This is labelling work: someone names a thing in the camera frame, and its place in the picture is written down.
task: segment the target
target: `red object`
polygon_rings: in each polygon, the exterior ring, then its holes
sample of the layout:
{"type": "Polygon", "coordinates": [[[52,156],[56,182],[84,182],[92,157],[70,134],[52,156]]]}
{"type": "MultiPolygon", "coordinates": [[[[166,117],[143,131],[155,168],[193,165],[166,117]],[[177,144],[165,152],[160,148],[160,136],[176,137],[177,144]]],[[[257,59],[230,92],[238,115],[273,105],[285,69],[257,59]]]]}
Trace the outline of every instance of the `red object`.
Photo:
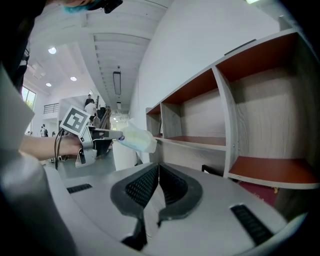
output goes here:
{"type": "Polygon", "coordinates": [[[272,207],[275,205],[278,193],[275,193],[275,189],[273,187],[257,185],[240,180],[238,180],[236,183],[238,183],[245,190],[254,194],[257,198],[265,201],[268,205],[272,207]]]}

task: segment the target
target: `window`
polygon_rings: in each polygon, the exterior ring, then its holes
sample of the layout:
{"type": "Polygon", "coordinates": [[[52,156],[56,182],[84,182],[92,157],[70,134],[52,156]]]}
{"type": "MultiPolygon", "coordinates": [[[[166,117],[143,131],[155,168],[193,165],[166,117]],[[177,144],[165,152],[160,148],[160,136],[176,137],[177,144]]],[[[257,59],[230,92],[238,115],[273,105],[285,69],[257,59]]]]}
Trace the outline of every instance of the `window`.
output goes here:
{"type": "MultiPolygon", "coordinates": [[[[36,94],[33,91],[31,91],[23,86],[22,87],[22,99],[29,106],[30,109],[34,110],[36,94]]],[[[25,134],[27,134],[27,132],[31,132],[31,122],[29,123],[29,125],[25,131],[25,134]]]]}

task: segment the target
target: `gray plastic part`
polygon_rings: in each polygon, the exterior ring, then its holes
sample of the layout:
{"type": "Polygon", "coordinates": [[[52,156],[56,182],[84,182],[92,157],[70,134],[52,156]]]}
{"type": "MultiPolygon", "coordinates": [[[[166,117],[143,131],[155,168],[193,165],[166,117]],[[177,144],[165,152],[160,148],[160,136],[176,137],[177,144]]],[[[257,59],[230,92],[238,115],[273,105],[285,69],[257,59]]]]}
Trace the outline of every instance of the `gray plastic part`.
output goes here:
{"type": "Polygon", "coordinates": [[[124,236],[130,235],[135,227],[136,220],[134,218],[124,216],[122,218],[120,212],[117,213],[118,221],[124,220],[125,223],[117,225],[111,223],[114,221],[116,208],[112,203],[107,203],[110,200],[104,193],[103,187],[121,180],[135,172],[138,172],[141,165],[123,170],[113,172],[106,176],[89,176],[81,178],[73,178],[62,182],[58,172],[46,167],[50,190],[56,208],[69,230],[73,241],[76,245],[77,255],[84,256],[138,256],[140,252],[131,249],[130,247],[119,242],[124,236]],[[69,194],[66,187],[75,186],[83,183],[92,185],[92,188],[81,191],[79,193],[69,194]]]}
{"type": "Polygon", "coordinates": [[[230,210],[239,203],[245,204],[273,234],[286,226],[276,210],[233,181],[183,166],[165,165],[196,179],[203,189],[202,200],[188,217],[163,221],[142,250],[144,253],[211,256],[236,255],[253,249],[254,242],[230,210]]]}
{"type": "MultiPolygon", "coordinates": [[[[80,207],[81,211],[92,221],[92,223],[120,242],[126,237],[134,234],[138,220],[135,217],[125,216],[120,213],[111,201],[111,188],[118,181],[150,165],[150,163],[146,163],[130,169],[115,171],[104,176],[87,176],[67,179],[64,180],[63,183],[65,188],[81,184],[90,184],[92,186],[90,189],[73,194],[67,192],[68,197],[71,197],[74,200],[76,205],[80,207]]],[[[53,190],[56,190],[56,183],[51,182],[52,169],[47,167],[45,169],[48,174],[51,191],[53,192],[53,190]]],[[[53,193],[53,198],[57,205],[63,200],[62,198],[55,197],[55,193],[53,193]]]]}

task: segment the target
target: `shelf compartment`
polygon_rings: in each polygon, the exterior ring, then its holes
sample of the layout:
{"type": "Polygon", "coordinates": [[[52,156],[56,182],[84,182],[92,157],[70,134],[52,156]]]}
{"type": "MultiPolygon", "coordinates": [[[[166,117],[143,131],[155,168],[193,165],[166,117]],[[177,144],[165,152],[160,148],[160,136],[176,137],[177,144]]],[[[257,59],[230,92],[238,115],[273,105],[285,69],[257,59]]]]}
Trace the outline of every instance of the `shelf compartment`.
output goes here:
{"type": "Polygon", "coordinates": [[[230,83],[266,70],[283,67],[291,62],[298,33],[289,33],[241,51],[216,67],[230,83]]]}
{"type": "Polygon", "coordinates": [[[177,136],[162,138],[154,136],[157,140],[175,145],[187,146],[199,150],[218,150],[226,151],[225,137],[196,137],[196,136],[177,136]]]}
{"type": "Polygon", "coordinates": [[[161,129],[160,104],[154,108],[146,108],[146,129],[153,135],[159,136],[161,129]]]}
{"type": "MultiPolygon", "coordinates": [[[[233,165],[243,157],[265,159],[266,163],[274,160],[274,165],[298,161],[305,164],[302,170],[317,165],[319,65],[296,31],[289,29],[253,42],[212,69],[226,103],[225,178],[234,175],[233,165]]],[[[292,178],[290,171],[286,175],[292,178]]],[[[278,187],[296,188],[294,182],[257,180],[253,178],[252,183],[271,186],[279,182],[278,187]]],[[[297,189],[317,185],[298,184],[297,189]]]]}
{"type": "Polygon", "coordinates": [[[160,108],[164,139],[180,145],[213,145],[225,150],[225,119],[211,68],[163,100],[160,108]]]}
{"type": "Polygon", "coordinates": [[[217,88],[218,85],[214,73],[210,68],[173,92],[163,100],[163,103],[181,105],[217,88]]]}
{"type": "Polygon", "coordinates": [[[239,156],[229,178],[284,189],[320,187],[319,179],[304,159],[270,159],[239,156]]]}

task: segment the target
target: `wooden shelf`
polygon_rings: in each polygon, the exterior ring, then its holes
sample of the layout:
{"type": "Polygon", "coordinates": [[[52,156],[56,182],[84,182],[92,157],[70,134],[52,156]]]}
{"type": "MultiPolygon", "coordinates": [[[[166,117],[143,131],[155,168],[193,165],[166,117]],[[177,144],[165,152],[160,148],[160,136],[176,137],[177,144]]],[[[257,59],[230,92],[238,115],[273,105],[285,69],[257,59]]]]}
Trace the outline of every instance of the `wooden shelf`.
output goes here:
{"type": "Polygon", "coordinates": [[[172,143],[176,145],[188,146],[195,149],[209,149],[226,151],[226,138],[224,137],[196,137],[196,136],[178,136],[171,138],[162,138],[154,136],[157,140],[172,143]]]}
{"type": "Polygon", "coordinates": [[[232,83],[259,72],[286,66],[292,61],[297,40],[297,33],[279,36],[241,51],[216,67],[232,83]]]}
{"type": "Polygon", "coordinates": [[[154,108],[152,108],[150,111],[147,112],[147,115],[160,115],[161,109],[160,104],[156,105],[154,108]]]}
{"type": "Polygon", "coordinates": [[[269,159],[239,156],[229,178],[254,184],[308,190],[320,187],[319,179],[304,159],[269,159]]]}
{"type": "Polygon", "coordinates": [[[168,96],[163,100],[163,103],[181,105],[217,88],[218,85],[214,73],[212,69],[209,69],[168,96]]]}

